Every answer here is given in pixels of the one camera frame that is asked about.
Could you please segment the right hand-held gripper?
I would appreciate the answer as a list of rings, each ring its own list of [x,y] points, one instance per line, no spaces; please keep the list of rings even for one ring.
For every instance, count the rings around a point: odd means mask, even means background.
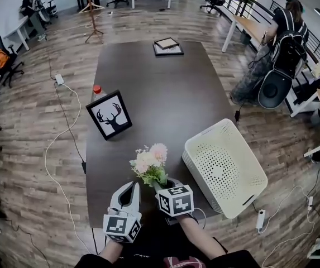
[[[184,185],[177,179],[168,178],[166,188],[155,184],[155,193],[157,207],[166,215],[165,221],[168,226],[177,224],[178,216],[185,215],[195,219],[193,191],[188,185]]]

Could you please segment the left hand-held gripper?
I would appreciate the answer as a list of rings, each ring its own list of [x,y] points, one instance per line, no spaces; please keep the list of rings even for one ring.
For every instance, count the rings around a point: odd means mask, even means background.
[[[140,196],[140,185],[134,181],[113,193],[107,214],[103,218],[103,232],[110,240],[134,243],[142,227]]]

